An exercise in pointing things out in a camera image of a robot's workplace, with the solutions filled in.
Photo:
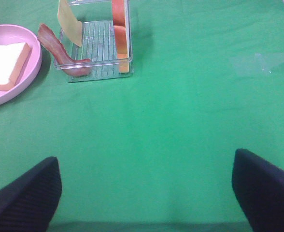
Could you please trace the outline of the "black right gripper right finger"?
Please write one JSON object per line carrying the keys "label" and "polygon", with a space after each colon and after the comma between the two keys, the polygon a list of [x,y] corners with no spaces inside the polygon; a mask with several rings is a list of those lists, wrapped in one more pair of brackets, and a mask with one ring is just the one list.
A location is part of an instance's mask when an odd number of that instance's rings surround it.
{"label": "black right gripper right finger", "polygon": [[284,170],[247,149],[237,149],[232,188],[255,232],[284,232]]}

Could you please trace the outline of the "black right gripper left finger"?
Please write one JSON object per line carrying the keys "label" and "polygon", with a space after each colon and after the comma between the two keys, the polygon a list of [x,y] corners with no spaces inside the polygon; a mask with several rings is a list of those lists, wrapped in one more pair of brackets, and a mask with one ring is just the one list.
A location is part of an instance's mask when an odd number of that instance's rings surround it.
{"label": "black right gripper left finger", "polygon": [[45,232],[61,197],[56,157],[48,157],[0,190],[0,232]]}

